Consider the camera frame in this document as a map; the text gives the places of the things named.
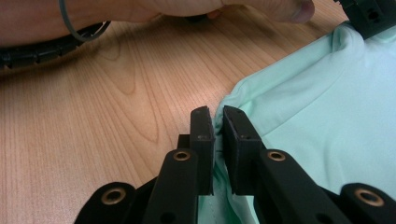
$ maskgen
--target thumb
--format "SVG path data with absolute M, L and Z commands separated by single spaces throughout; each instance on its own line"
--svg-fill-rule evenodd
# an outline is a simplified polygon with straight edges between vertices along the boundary
M 315 12 L 312 0 L 223 0 L 223 3 L 250 5 L 273 21 L 303 23 L 309 21 Z

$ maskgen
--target brass ring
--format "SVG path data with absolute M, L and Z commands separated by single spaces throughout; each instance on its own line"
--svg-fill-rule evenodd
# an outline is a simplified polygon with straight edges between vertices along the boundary
M 102 195 L 102 203 L 106 205 L 113 205 L 122 201 L 125 196 L 126 192 L 123 188 L 109 189 Z
M 273 161 L 284 161 L 286 159 L 285 155 L 277 151 L 270 151 L 267 155 Z
M 187 151 L 179 151 L 174 154 L 174 159 L 176 161 L 187 161 L 191 157 L 191 154 Z
M 362 202 L 370 204 L 371 206 L 380 207 L 385 204 L 381 197 L 368 189 L 356 189 L 355 195 Z

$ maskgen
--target forearm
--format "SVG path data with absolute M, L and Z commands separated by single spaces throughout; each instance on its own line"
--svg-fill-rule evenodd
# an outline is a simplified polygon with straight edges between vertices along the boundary
M 78 30 L 106 20 L 102 0 L 67 0 L 66 8 Z M 0 5 L 0 48 L 51 40 L 69 31 L 57 0 L 3 0 Z

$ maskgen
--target tabletop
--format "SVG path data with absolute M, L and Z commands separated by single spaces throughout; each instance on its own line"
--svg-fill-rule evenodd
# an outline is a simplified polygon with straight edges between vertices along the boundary
M 196 23 L 112 22 L 69 55 L 0 72 L 0 222 L 73 223 L 104 184 L 150 181 L 194 108 L 213 116 L 239 80 L 347 19 L 333 1 L 315 4 L 306 24 L 251 7 Z

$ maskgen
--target mint green cloth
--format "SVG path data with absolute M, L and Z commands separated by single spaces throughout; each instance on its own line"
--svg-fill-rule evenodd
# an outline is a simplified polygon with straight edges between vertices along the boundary
M 361 182 L 396 199 L 396 27 L 363 41 L 347 23 L 246 77 L 220 103 L 215 196 L 201 197 L 199 223 L 256 223 L 251 197 L 231 194 L 222 158 L 222 108 L 247 113 L 262 141 L 339 193 Z

